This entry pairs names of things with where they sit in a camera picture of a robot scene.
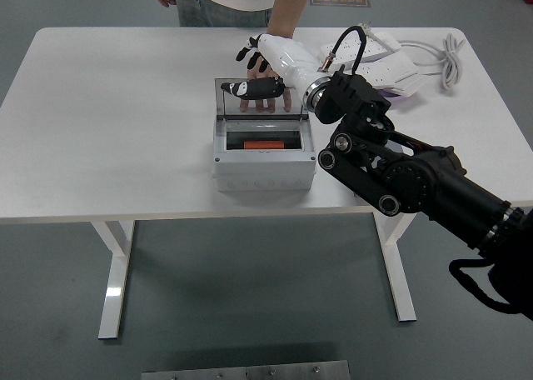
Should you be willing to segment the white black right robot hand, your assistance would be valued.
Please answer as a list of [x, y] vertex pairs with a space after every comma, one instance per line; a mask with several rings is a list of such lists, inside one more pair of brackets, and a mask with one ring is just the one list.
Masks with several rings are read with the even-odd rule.
[[261, 56], [276, 76], [224, 82], [221, 90], [243, 100], [259, 100], [280, 97], [287, 88], [292, 88], [306, 104], [329, 82], [329, 77], [319, 70], [319, 60], [290, 38], [270, 34], [252, 37], [237, 54], [237, 60], [250, 51]]

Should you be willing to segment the person's left hand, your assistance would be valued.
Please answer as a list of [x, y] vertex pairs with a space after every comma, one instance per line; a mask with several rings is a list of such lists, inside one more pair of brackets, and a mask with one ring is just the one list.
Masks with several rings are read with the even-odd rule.
[[[262, 64], [264, 60], [262, 57], [258, 58], [252, 69], [247, 70], [248, 79], [257, 78], [277, 78], [278, 73], [271, 69], [270, 65], [266, 65], [265, 70], [262, 71]], [[285, 112], [291, 111], [291, 92], [286, 89], [282, 95], [283, 109]], [[276, 111], [276, 99], [275, 98], [263, 98], [254, 101], [241, 100], [240, 110], [246, 112], [250, 106], [253, 106], [258, 112], [270, 112]]]

